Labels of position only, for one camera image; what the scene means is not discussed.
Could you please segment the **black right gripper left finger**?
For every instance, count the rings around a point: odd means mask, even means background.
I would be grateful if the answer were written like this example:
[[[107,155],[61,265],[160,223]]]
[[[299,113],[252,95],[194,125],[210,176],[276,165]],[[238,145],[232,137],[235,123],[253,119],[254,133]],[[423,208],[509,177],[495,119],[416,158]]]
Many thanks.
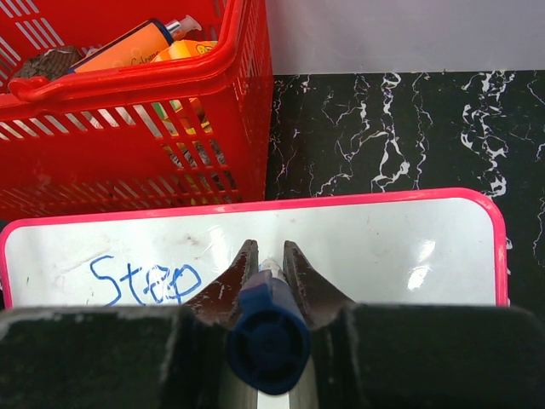
[[[35,307],[1,314],[4,408],[254,408],[227,364],[236,292],[257,270],[244,241],[208,300],[165,307]]]

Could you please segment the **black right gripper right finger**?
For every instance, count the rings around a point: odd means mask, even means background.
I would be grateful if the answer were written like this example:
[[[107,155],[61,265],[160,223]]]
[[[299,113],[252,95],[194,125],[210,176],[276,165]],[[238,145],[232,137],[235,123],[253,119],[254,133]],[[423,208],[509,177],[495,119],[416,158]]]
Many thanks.
[[[311,329],[291,407],[543,407],[544,326],[532,313],[357,303],[292,241],[283,269]]]

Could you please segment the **blue whiteboard marker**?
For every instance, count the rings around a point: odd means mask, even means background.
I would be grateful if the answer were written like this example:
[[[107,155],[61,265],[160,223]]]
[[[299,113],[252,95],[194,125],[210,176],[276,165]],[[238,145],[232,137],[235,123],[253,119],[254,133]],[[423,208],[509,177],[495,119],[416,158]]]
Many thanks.
[[[268,258],[238,293],[240,315],[227,339],[232,371],[264,394],[290,392],[306,369],[310,330],[280,265]]]

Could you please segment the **pink framed whiteboard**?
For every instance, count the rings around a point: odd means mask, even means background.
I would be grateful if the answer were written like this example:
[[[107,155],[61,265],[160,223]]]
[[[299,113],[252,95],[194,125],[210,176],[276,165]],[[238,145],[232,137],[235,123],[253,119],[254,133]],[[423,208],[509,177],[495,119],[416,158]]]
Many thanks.
[[[451,187],[57,216],[1,233],[7,308],[184,303],[243,242],[281,261],[286,241],[357,302],[508,305],[502,213]]]

